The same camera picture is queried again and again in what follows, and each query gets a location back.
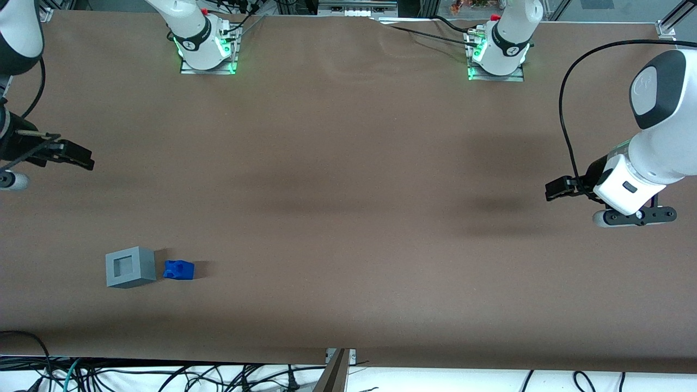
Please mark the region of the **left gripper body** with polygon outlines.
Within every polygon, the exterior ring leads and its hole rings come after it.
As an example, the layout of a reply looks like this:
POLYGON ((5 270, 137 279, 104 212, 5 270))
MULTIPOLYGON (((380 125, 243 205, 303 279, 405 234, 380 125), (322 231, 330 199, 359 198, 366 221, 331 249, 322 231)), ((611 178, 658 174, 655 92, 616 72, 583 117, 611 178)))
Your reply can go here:
POLYGON ((622 215, 632 215, 665 189, 665 164, 654 156, 605 155, 586 170, 591 190, 622 215))

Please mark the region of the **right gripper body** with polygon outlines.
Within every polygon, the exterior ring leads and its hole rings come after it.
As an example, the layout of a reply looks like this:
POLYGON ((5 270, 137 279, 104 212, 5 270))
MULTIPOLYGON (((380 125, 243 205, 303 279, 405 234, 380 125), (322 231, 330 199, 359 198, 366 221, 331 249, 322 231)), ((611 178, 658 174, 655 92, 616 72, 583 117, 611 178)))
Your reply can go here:
POLYGON ((38 151, 48 147, 53 142, 57 141, 61 136, 62 134, 59 133, 49 133, 40 131, 8 131, 7 134, 2 137, 2 159, 3 155, 10 146, 10 142, 13 139, 17 141, 19 137, 33 137, 33 139, 40 139, 41 142, 33 142, 32 148, 25 149, 24 151, 22 151, 22 153, 19 154, 19 156, 16 156, 13 160, 9 161, 7 164, 2 166, 2 168, 12 168, 16 164, 24 162, 26 159, 32 157, 35 153, 38 153, 38 151))

